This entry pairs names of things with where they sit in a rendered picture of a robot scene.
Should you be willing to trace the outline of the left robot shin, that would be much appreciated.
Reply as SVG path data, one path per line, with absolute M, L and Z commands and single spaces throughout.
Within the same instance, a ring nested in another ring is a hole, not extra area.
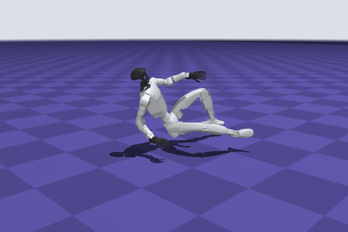
M 214 110 L 213 110 L 213 102 L 212 102 L 212 98 L 210 96 L 210 92 L 209 90 L 207 89 L 208 91 L 208 97 L 206 99 L 200 99 L 202 105 L 203 105 L 203 108 L 204 110 L 207 111 L 208 115 L 209 115 L 209 118 L 212 120 L 215 120 L 215 116 L 214 116 Z M 212 121 L 213 121 L 212 120 Z

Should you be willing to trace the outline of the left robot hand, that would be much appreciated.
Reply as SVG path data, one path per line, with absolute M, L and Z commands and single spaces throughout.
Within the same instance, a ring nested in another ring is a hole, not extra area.
M 200 77 L 205 77 L 205 76 L 206 76 L 206 74 L 204 74 L 204 73 L 206 73 L 206 72 L 205 72 L 205 71 L 196 71 L 196 72 L 194 72 L 194 73 L 189 72 L 189 77 L 186 77 L 186 79 L 194 79 L 195 81 L 197 81 L 198 83 L 200 83 L 200 81 L 198 81 L 197 79 L 205 80 L 205 79 L 203 79 L 203 78 L 200 78 Z M 201 75 L 205 75 L 205 76 L 201 76 Z M 205 78 L 206 78 L 206 77 L 205 77 Z

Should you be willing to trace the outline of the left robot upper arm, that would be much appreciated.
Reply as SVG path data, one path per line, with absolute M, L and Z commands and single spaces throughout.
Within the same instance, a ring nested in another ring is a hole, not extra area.
M 155 84 L 157 86 L 163 86 L 163 85 L 172 86 L 173 85 L 172 78 L 161 79 L 161 78 L 154 78 L 154 77 L 152 77 L 149 81 L 155 82 Z

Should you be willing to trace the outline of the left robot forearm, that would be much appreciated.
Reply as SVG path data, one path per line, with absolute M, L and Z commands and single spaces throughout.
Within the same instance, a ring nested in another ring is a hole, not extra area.
M 169 78 L 172 78 L 173 81 L 176 83 L 182 79 L 186 79 L 186 77 L 189 77 L 189 73 L 182 72 L 181 74 L 174 75 L 174 76 L 169 77 Z

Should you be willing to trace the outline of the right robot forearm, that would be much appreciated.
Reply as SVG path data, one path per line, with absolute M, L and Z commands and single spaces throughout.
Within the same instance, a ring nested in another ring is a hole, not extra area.
M 135 121 L 137 128 L 144 133 L 146 138 L 149 140 L 154 137 L 153 133 L 148 129 L 147 125 L 141 123 L 139 119 Z M 151 143 L 151 142 L 150 142 Z

